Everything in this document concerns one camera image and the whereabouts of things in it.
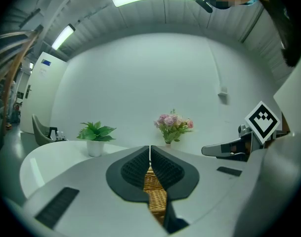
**potted plant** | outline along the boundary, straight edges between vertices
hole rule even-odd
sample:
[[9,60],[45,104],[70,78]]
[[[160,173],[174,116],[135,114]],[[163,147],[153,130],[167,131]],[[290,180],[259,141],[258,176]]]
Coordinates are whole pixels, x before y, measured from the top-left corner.
[[193,121],[190,119],[183,119],[175,113],[173,109],[170,114],[160,115],[154,125],[160,129],[163,134],[166,146],[171,147],[171,142],[180,141],[180,136],[187,132],[193,132]]
[[101,122],[93,124],[93,122],[81,123],[85,124],[78,135],[78,139],[86,140],[86,147],[88,154],[92,157],[98,157],[104,153],[104,143],[106,141],[115,140],[109,134],[116,128],[109,126],[102,126]]

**white table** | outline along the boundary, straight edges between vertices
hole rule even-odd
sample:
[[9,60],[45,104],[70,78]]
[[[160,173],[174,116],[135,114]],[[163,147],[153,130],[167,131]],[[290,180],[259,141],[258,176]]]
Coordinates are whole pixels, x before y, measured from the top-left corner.
[[[107,154],[125,149],[127,148],[110,144],[104,146]],[[36,148],[26,156],[20,168],[20,183],[25,197],[29,198],[56,176],[90,158],[86,141],[54,142]]]

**floor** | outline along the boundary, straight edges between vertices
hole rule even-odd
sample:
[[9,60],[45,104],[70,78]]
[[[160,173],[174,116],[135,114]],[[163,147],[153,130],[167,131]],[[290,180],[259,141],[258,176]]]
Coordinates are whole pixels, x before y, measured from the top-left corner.
[[34,135],[21,132],[19,125],[14,125],[4,138],[0,151],[0,194],[18,205],[26,200],[19,180],[20,166],[37,147]]

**flower bouquet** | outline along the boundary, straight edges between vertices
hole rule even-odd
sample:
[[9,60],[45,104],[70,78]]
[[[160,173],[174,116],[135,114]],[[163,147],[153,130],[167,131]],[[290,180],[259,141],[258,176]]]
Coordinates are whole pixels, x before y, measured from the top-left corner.
[[172,141],[179,142],[182,134],[193,132],[191,130],[193,128],[193,121],[183,119],[175,113],[175,109],[170,114],[160,115],[159,119],[154,121],[154,125],[160,129],[167,144],[170,144]]

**ceiling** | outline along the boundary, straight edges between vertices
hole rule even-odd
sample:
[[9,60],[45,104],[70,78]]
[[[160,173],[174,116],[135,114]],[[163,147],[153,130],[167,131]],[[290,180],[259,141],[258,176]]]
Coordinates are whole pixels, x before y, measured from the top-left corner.
[[[51,45],[71,23],[76,31],[56,52]],[[290,72],[282,57],[281,41],[268,13],[257,2],[251,6],[215,9],[207,13],[193,0],[143,0],[115,7],[112,0],[51,0],[43,19],[44,30],[34,48],[68,60],[83,45],[106,34],[141,25],[190,25],[222,32],[242,42],[267,61],[278,86]]]

